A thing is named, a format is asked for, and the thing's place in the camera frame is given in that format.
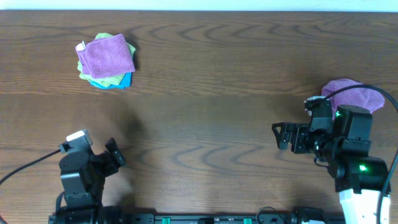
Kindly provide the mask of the purple microfiber cloth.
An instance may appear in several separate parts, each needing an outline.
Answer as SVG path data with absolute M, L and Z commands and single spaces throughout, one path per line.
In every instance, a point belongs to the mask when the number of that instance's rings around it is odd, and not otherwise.
M 92 78 L 109 78 L 135 71 L 133 53 L 123 34 L 81 42 L 75 50 L 83 74 Z

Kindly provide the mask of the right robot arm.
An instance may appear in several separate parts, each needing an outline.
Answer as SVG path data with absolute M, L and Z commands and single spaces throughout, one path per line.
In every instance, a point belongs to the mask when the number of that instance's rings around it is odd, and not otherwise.
M 314 154 L 335 181 L 346 223 L 389 223 L 391 191 L 386 163 L 371 157 L 372 122 L 274 123 L 277 146 Z

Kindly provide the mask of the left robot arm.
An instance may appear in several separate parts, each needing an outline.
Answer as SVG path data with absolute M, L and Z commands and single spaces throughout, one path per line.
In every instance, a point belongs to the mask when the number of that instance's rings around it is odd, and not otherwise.
M 49 223 L 126 222 L 120 208 L 102 203 L 105 179 L 126 163 L 114 138 L 105 147 L 103 153 L 94 154 L 84 136 L 60 145 L 61 153 L 66 154 L 59 162 L 63 192 L 56 199 Z

